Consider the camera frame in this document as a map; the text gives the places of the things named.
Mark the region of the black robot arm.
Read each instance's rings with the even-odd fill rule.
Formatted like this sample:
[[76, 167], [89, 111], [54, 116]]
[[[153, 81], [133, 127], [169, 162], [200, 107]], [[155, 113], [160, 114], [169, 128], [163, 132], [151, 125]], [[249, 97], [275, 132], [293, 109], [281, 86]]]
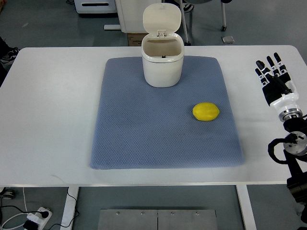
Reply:
[[[303, 204], [301, 221], [307, 222], [307, 173], [300, 168], [298, 161], [307, 161], [307, 120], [301, 112], [285, 110], [280, 114], [284, 129], [288, 135], [276, 138], [268, 144], [268, 154], [278, 164], [287, 165], [291, 177], [287, 179], [287, 188], [297, 203]], [[284, 160], [274, 153], [275, 146], [283, 144]]]

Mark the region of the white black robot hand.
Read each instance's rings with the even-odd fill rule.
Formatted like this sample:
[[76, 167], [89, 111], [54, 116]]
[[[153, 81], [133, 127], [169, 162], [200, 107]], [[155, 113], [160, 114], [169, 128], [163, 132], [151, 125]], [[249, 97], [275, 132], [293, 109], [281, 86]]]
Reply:
[[298, 105], [299, 94], [294, 81], [278, 53], [267, 56], [269, 66], [261, 60], [256, 61], [255, 69], [262, 84], [262, 92], [268, 106], [275, 109], [280, 121], [303, 117]]

